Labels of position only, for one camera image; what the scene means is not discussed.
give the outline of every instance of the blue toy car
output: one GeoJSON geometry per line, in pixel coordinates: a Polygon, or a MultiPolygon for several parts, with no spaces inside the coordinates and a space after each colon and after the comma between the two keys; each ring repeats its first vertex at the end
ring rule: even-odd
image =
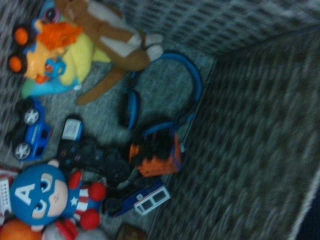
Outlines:
{"type": "Polygon", "coordinates": [[[102,203],[102,213],[117,217],[130,209],[144,216],[170,199],[160,178],[141,177],[123,189],[109,188],[102,203]]]}
{"type": "Polygon", "coordinates": [[[51,128],[45,124],[45,108],[33,97],[20,100],[15,105],[20,121],[4,137],[12,153],[20,162],[41,159],[45,153],[51,128]]]}

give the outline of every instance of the stuffed animal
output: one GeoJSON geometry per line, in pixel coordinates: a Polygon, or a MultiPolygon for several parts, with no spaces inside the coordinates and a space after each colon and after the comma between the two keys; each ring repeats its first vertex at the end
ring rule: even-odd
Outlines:
{"type": "MultiPolygon", "coordinates": [[[[55,7],[53,0],[44,1],[39,18],[48,19],[52,23],[64,23],[68,21],[55,7]]],[[[65,47],[64,53],[60,57],[66,66],[64,73],[57,77],[52,77],[42,84],[38,84],[33,79],[27,78],[21,90],[24,99],[28,96],[58,94],[73,88],[78,89],[79,85],[88,75],[92,62],[109,63],[111,61],[102,50],[94,46],[85,33],[81,33],[74,44],[65,47]]]]}
{"type": "Polygon", "coordinates": [[[50,224],[42,234],[42,240],[109,240],[105,233],[96,228],[84,231],[76,227],[74,221],[66,219],[63,223],[50,224]]]}
{"type": "Polygon", "coordinates": [[[145,35],[125,23],[124,16],[111,6],[95,0],[54,0],[56,7],[89,36],[115,63],[99,84],[82,95],[78,105],[89,103],[114,86],[128,71],[139,71],[158,59],[163,48],[160,34],[145,35]]]}
{"type": "Polygon", "coordinates": [[[31,231],[24,222],[14,219],[8,221],[0,230],[0,240],[41,240],[40,232],[31,231]]]}
{"type": "Polygon", "coordinates": [[[82,185],[81,171],[74,172],[67,184],[57,160],[48,164],[29,167],[19,174],[10,187],[12,210],[16,217],[33,231],[41,231],[45,225],[59,216],[75,218],[85,230],[91,230],[100,222],[100,201],[106,188],[96,182],[82,185]]]}

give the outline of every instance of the blue headphones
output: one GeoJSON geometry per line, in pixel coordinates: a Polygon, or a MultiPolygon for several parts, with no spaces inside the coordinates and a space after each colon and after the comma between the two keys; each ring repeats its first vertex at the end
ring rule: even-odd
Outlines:
{"type": "MultiPolygon", "coordinates": [[[[193,96],[189,99],[188,104],[185,107],[186,109],[181,111],[176,116],[175,120],[164,120],[152,124],[141,133],[142,137],[164,129],[178,129],[181,125],[185,124],[193,117],[192,113],[195,110],[202,94],[202,81],[200,73],[197,67],[186,56],[177,52],[164,52],[157,60],[160,59],[175,60],[187,68],[193,80],[193,96]]],[[[138,86],[139,78],[143,72],[144,70],[133,72],[128,86],[124,89],[125,94],[119,108],[119,123],[129,130],[136,126],[139,118],[140,95],[135,88],[138,86]]]]}

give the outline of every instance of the red glove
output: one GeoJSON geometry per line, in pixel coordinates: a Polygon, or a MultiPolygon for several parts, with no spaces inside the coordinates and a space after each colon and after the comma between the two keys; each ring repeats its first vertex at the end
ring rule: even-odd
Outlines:
{"type": "Polygon", "coordinates": [[[106,193],[106,188],[101,182],[95,182],[88,189],[89,198],[94,202],[101,201],[106,193]]]}
{"type": "Polygon", "coordinates": [[[69,180],[69,188],[71,190],[76,189],[77,187],[79,187],[79,183],[81,181],[82,178],[82,172],[80,170],[75,171],[74,173],[72,173],[70,180],[69,180]]]}
{"type": "Polygon", "coordinates": [[[94,208],[87,209],[81,214],[80,225],[84,230],[93,230],[98,227],[100,216],[94,208]]]}

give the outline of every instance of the black game controller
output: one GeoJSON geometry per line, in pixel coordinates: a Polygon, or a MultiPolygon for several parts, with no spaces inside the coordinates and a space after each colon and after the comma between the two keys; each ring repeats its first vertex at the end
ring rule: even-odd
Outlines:
{"type": "Polygon", "coordinates": [[[102,149],[91,137],[80,141],[63,140],[58,148],[57,158],[63,172],[70,172],[75,167],[94,172],[105,176],[109,186],[117,186],[126,181],[132,172],[118,148],[102,149]]]}

